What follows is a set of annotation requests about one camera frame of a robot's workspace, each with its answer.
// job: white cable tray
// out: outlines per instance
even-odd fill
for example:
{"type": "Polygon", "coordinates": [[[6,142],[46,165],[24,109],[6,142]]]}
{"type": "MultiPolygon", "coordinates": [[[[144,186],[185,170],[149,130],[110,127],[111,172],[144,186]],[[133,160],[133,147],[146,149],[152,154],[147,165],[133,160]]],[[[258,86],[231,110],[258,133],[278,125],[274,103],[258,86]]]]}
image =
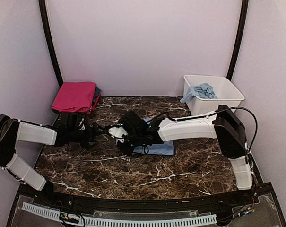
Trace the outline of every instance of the white cable tray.
{"type": "MultiPolygon", "coordinates": [[[[22,210],[53,221],[60,221],[60,211],[58,209],[41,207],[37,204],[24,202],[22,210]]],[[[81,218],[72,214],[70,214],[69,217],[76,218],[80,221],[77,226],[83,226],[83,220],[81,218]]],[[[86,227],[198,227],[217,223],[216,214],[195,218],[156,221],[111,220],[87,217],[85,215],[83,215],[83,217],[85,219],[86,227]]]]}

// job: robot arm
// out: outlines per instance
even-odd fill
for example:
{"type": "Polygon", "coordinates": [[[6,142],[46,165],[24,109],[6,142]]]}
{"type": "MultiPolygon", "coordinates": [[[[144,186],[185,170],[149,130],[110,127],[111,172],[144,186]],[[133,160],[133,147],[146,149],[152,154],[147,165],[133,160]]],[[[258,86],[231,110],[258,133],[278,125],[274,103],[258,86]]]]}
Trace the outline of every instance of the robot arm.
{"type": "Polygon", "coordinates": [[[78,142],[83,147],[89,146],[97,135],[97,128],[90,127],[82,118],[76,115],[62,114],[62,123],[51,129],[39,124],[11,119],[0,115],[0,166],[8,170],[18,181],[24,182],[37,191],[49,187],[43,176],[37,173],[15,151],[16,141],[27,141],[45,145],[63,146],[68,142],[78,142]]]}
{"type": "MultiPolygon", "coordinates": [[[[227,109],[220,105],[218,111],[227,109]]],[[[172,119],[153,119],[148,125],[133,111],[125,114],[109,133],[119,141],[118,148],[131,154],[135,147],[164,143],[186,138],[217,138],[222,154],[229,159],[236,177],[237,188],[248,190],[252,187],[250,166],[246,163],[247,145],[245,128],[231,111],[216,115],[209,112],[203,115],[172,119]]]]}
{"type": "Polygon", "coordinates": [[[19,157],[15,151],[15,144],[16,141],[29,141],[53,145],[56,137],[57,133],[52,129],[0,115],[0,166],[16,176],[19,181],[41,191],[46,184],[45,178],[19,157]]]}

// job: pink wall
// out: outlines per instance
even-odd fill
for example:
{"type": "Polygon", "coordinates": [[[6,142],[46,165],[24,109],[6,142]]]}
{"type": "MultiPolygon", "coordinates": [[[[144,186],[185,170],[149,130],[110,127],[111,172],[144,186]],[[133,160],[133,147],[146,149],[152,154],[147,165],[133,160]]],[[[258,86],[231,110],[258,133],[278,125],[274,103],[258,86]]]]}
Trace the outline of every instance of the pink wall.
{"type": "MultiPolygon", "coordinates": [[[[286,219],[286,0],[250,1],[233,82],[259,121],[252,152],[286,219]]],[[[251,139],[253,119],[237,114],[251,139]]]]}
{"type": "Polygon", "coordinates": [[[48,0],[65,81],[104,96],[181,95],[183,75],[225,76],[241,0],[48,0]]]}
{"type": "MultiPolygon", "coordinates": [[[[0,114],[51,124],[57,90],[38,1],[0,1],[0,114]]],[[[40,148],[18,143],[17,152],[33,165],[40,148]]],[[[0,168],[0,227],[6,226],[18,185],[0,168]]]]}

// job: blue cloth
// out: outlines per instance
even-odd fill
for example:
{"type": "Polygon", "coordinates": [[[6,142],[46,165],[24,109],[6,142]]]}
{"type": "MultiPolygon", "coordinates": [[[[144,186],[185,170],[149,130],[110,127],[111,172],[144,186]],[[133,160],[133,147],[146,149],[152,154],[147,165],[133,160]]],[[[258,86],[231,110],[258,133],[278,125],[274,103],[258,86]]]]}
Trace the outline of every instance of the blue cloth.
{"type": "MultiPolygon", "coordinates": [[[[152,146],[147,146],[149,148],[149,155],[174,155],[174,144],[173,141],[165,142],[163,144],[153,144],[152,146]]],[[[144,154],[144,147],[136,147],[134,148],[134,153],[144,154]]]]}
{"type": "Polygon", "coordinates": [[[195,96],[200,98],[217,98],[213,91],[213,87],[207,83],[203,83],[199,86],[190,86],[187,94],[181,99],[181,103],[185,103],[195,96]]]}

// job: brown marble surface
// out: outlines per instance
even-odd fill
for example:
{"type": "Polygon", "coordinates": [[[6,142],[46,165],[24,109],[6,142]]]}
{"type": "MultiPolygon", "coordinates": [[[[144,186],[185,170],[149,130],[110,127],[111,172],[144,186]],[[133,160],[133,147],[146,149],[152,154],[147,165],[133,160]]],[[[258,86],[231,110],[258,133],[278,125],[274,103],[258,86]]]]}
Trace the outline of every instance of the brown marble surface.
{"type": "MultiPolygon", "coordinates": [[[[169,111],[172,117],[190,115],[178,97],[101,98],[90,122],[115,124],[128,110],[141,118],[169,111]]],[[[236,190],[231,164],[214,139],[175,140],[174,156],[125,156],[107,135],[84,150],[79,144],[46,146],[36,170],[50,179],[57,192],[129,200],[176,199],[236,190]]]]}

